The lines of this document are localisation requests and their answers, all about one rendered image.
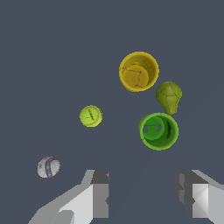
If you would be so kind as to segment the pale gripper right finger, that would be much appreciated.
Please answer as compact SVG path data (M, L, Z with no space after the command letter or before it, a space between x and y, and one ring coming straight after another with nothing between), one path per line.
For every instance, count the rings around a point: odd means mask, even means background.
M224 224L224 185L200 170L174 172L174 192L193 218Z

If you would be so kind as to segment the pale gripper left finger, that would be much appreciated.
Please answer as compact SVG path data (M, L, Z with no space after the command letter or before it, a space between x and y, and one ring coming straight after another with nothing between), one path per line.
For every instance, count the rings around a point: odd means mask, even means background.
M28 224L90 224L109 217L109 171L87 170L79 185L42 206Z

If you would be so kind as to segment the white ball with purple stripe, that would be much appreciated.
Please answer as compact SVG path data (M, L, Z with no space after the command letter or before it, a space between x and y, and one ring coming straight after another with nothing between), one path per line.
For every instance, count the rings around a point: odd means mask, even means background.
M44 157L38 163L38 175L41 178L51 178L60 170L60 161L56 157Z

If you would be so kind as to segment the green cup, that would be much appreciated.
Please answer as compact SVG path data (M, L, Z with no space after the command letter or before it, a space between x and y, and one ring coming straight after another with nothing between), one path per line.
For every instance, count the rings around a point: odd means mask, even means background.
M178 124L165 113L146 115L140 121L138 129L143 143L154 151L171 148L179 136Z

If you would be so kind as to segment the yellow-green tennis ball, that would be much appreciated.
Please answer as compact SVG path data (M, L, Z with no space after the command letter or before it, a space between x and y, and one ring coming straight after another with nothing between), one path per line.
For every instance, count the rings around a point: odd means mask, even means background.
M80 121L86 127L96 127L102 121L102 111L94 105L86 106L80 112Z

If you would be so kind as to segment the olive green pear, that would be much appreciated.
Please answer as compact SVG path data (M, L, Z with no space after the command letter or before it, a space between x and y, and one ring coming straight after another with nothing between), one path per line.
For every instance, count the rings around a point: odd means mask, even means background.
M172 81L163 82L156 91L156 99L168 115L173 115L177 112L181 97L181 88Z

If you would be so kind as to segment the yellow cup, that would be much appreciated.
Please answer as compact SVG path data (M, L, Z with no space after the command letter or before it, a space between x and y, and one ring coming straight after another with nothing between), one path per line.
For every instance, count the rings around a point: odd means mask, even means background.
M158 79L157 61L147 52L128 54L119 66L119 78L130 92L141 92L151 88Z

